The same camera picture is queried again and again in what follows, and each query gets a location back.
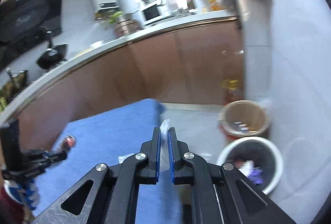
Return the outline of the red sleeved left forearm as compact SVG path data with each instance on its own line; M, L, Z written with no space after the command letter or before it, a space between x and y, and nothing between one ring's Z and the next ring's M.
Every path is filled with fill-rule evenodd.
M1 219L0 224L22 224L24 205L16 188L4 185L1 187Z

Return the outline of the blue white gloved left hand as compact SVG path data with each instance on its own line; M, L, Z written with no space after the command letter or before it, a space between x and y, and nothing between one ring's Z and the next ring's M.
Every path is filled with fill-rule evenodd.
M39 190L34 178L28 179L25 183L19 184L13 180L4 181L5 194L14 202L28 206L34 211L40 200Z

